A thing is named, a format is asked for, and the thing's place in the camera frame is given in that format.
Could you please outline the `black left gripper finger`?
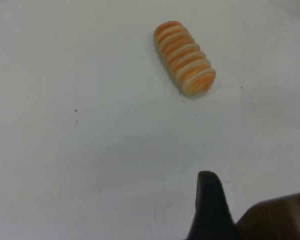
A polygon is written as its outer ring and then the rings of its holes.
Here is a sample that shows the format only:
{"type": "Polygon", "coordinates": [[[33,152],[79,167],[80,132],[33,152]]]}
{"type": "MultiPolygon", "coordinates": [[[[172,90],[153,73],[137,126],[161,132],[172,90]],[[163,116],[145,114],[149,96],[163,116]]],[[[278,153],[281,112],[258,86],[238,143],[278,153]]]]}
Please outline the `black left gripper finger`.
{"type": "Polygon", "coordinates": [[[198,173],[195,215],[187,239],[240,239],[222,183],[212,171],[198,173]]]}

